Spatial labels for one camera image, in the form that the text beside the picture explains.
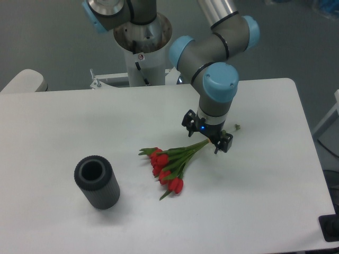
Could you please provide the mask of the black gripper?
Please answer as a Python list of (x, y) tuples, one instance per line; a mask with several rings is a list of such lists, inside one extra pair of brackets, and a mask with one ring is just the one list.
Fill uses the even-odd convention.
[(182, 126), (188, 131), (188, 137), (199, 132), (215, 145), (214, 154), (218, 151), (228, 152), (233, 142), (233, 135), (222, 131), (225, 122), (219, 124), (208, 124), (205, 120), (197, 117), (194, 111), (188, 110), (182, 120)]

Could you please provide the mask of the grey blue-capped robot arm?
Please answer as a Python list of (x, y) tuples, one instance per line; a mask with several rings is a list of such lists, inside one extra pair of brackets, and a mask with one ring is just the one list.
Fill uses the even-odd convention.
[(157, 11), (156, 1), (83, 1), (82, 7), (97, 32), (113, 32), (124, 52), (129, 85), (165, 84), (165, 61), (198, 92), (196, 112), (188, 111), (182, 125), (199, 132), (217, 151), (227, 152), (233, 137), (223, 130), (237, 93), (239, 75), (227, 60), (254, 47), (258, 23), (239, 14), (233, 1), (199, 1), (211, 29), (202, 41), (182, 36), (171, 41), (172, 26)]

